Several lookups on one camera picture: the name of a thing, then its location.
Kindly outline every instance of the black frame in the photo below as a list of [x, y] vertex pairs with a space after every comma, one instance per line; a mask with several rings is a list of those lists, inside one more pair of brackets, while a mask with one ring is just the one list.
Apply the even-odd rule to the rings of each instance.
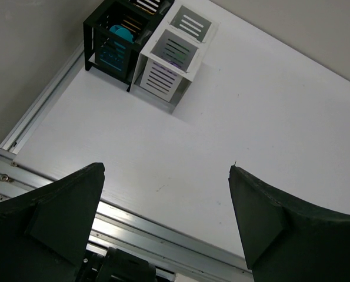
[[[84, 51], [85, 51], [85, 69], [89, 71], [92, 67], [99, 69], [100, 71], [120, 80], [121, 82], [130, 85], [133, 78], [133, 72], [138, 61], [138, 56], [142, 48], [145, 46], [154, 30], [158, 27], [163, 17], [166, 15], [174, 0], [162, 0], [161, 6], [159, 6], [156, 14], [151, 15], [145, 12], [143, 9], [134, 5], [134, 0], [105, 0], [97, 7], [96, 10], [84, 21]], [[115, 35], [108, 29], [98, 24], [100, 19], [109, 11], [112, 5], [118, 5], [123, 9], [129, 9], [132, 13], [142, 18], [147, 24], [144, 26], [134, 43], [126, 41], [124, 38]], [[109, 66], [107, 63], [99, 58], [99, 45], [102, 40], [102, 36], [112, 38], [114, 43], [126, 46], [124, 50], [124, 60], [121, 70]], [[90, 61], [92, 55], [95, 54], [95, 63]]]

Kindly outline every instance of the slatted box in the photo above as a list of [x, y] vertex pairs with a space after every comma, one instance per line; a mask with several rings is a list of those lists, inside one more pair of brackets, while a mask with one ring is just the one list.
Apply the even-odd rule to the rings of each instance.
[[[130, 85], [142, 50], [174, 0], [105, 0], [84, 22], [85, 67]], [[110, 31], [122, 26], [132, 41]]]
[[139, 55], [132, 88], [140, 86], [173, 110], [194, 81], [217, 30], [216, 22], [175, 1]]

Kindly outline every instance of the metal frame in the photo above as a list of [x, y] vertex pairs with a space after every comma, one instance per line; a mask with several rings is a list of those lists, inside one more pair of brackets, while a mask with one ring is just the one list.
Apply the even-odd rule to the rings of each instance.
[[[82, 55], [83, 44], [1, 143], [0, 201], [55, 180], [18, 167], [14, 158], [84, 66]], [[87, 249], [104, 255], [108, 247], [148, 260], [171, 281], [174, 273], [199, 281], [253, 281], [243, 258], [101, 201]]]

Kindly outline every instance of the small debris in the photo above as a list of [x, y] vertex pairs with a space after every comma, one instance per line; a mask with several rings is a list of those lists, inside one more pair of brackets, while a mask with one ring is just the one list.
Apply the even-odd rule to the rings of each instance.
[[163, 185], [162, 187], [160, 187], [157, 192], [159, 192], [160, 190], [162, 190], [164, 188], [165, 185]]

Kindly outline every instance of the ventilation slot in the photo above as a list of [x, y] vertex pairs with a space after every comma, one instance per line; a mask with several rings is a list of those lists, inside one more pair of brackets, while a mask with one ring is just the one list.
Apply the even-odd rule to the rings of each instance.
[[198, 42], [202, 42], [211, 26], [211, 22], [181, 6], [171, 25], [191, 35]]
[[161, 4], [161, 0], [136, 0], [134, 1], [134, 5], [144, 10], [146, 13], [150, 15], [155, 15], [158, 11], [159, 6]]
[[138, 37], [142, 31], [142, 23], [128, 15], [124, 16], [121, 26], [131, 31], [135, 38]]
[[165, 30], [158, 43], [156, 43], [152, 53], [186, 72], [196, 51], [197, 47], [169, 30]]
[[175, 74], [159, 63], [148, 59], [141, 80], [141, 87], [167, 102], [170, 102], [181, 82], [181, 79], [181, 76]]
[[122, 72], [124, 60], [126, 59], [126, 46], [115, 42], [112, 38], [101, 36], [102, 46], [98, 52], [98, 59], [113, 67], [116, 71]]

